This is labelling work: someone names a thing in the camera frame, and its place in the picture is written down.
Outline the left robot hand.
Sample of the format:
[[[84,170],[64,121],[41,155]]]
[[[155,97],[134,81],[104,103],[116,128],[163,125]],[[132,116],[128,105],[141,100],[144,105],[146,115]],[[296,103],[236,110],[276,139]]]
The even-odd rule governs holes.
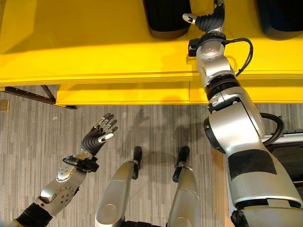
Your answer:
[[[107,113],[102,116],[81,141],[81,150],[95,156],[105,143],[114,137],[118,129],[114,114]]]

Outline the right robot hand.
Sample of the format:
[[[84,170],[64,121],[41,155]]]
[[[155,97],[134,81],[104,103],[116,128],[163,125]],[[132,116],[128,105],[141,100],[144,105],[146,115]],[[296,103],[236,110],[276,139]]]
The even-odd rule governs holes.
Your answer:
[[[223,0],[214,0],[216,5],[212,14],[196,16],[191,13],[184,13],[182,18],[184,21],[195,25],[201,31],[206,32],[220,32],[223,33],[223,25],[225,19],[225,5]]]

